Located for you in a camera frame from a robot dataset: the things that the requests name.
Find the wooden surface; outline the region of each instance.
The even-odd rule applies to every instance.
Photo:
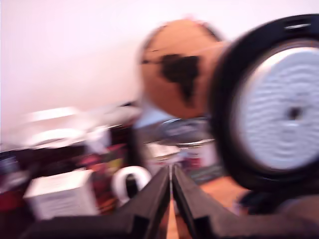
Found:
[[[219,201],[224,207],[233,210],[234,202],[246,189],[237,185],[230,177],[223,177],[201,186],[202,190]],[[188,230],[180,216],[175,217],[173,202],[170,203],[167,239],[189,239]]]

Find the white wall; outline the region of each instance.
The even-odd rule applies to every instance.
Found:
[[[191,14],[233,40],[269,20],[316,12],[318,0],[2,0],[2,129],[31,111],[136,99],[139,49],[166,21]],[[140,125],[164,117],[147,113]]]

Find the wooden floor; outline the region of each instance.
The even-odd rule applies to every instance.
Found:
[[[202,190],[211,195],[223,206],[229,210],[233,210],[236,199],[243,195],[246,189],[238,186],[230,177],[223,177],[213,180],[201,186]],[[173,203],[170,203],[169,221],[167,228],[167,239],[189,239],[188,230],[181,217],[176,216],[174,212]]]

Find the white box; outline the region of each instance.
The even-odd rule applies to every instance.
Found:
[[[24,198],[39,220],[99,214],[90,183],[92,170],[33,179]]]

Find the wheel center hole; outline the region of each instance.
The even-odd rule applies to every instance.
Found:
[[[289,120],[298,120],[300,119],[303,110],[300,107],[292,107],[288,111],[288,118]]]

